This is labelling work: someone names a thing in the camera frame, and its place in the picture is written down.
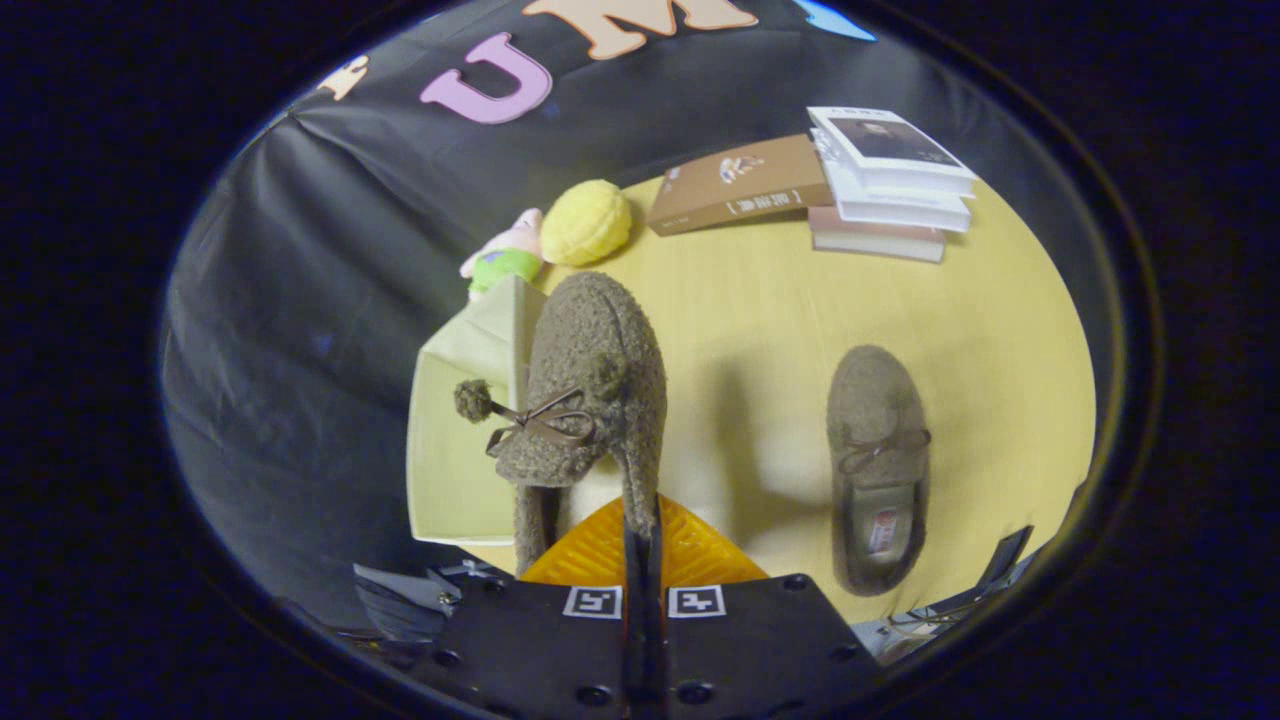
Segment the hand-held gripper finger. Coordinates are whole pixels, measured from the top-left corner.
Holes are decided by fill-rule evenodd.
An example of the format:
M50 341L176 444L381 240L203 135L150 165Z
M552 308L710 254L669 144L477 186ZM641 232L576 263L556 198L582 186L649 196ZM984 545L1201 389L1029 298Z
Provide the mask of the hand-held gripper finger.
M531 580L466 582L413 679L470 717L626 716L632 548L613 500L563 536Z
M667 719L828 719L864 701L879 664L804 573L769 575L660 497L650 626Z

